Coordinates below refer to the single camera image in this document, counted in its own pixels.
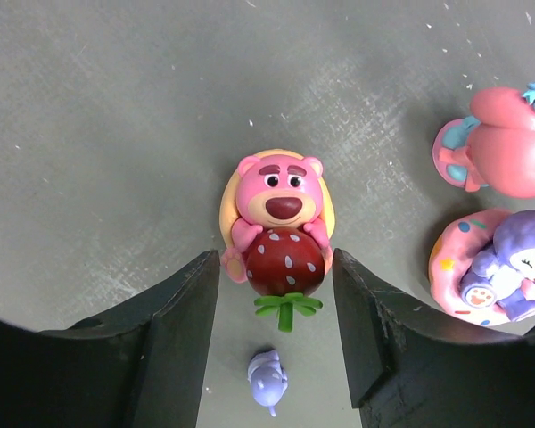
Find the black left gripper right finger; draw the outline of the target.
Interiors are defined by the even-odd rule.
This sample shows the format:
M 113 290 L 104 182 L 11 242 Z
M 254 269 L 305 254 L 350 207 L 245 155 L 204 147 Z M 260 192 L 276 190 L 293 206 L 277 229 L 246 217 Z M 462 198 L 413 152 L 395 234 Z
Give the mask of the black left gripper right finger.
M 535 326 L 516 336 L 425 305 L 344 250 L 333 290 L 365 427 L 535 427 Z

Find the pink bear strawberry toy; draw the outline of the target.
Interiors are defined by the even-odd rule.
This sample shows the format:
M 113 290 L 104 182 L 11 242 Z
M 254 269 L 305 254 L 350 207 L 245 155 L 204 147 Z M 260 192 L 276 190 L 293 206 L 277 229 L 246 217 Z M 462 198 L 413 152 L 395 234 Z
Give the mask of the pink bear strawberry toy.
M 259 295 L 259 317 L 274 314 L 289 333 L 293 316 L 322 307 L 313 292 L 333 261 L 333 203 L 316 157 L 271 149 L 242 158 L 219 207 L 221 264 Z

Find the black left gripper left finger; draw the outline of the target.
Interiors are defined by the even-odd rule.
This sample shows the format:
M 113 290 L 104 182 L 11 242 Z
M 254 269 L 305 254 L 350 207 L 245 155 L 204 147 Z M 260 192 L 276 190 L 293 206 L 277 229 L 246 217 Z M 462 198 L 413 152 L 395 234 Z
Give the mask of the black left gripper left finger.
M 218 297 L 205 251 L 65 330 L 0 319 L 0 427 L 193 427 Z

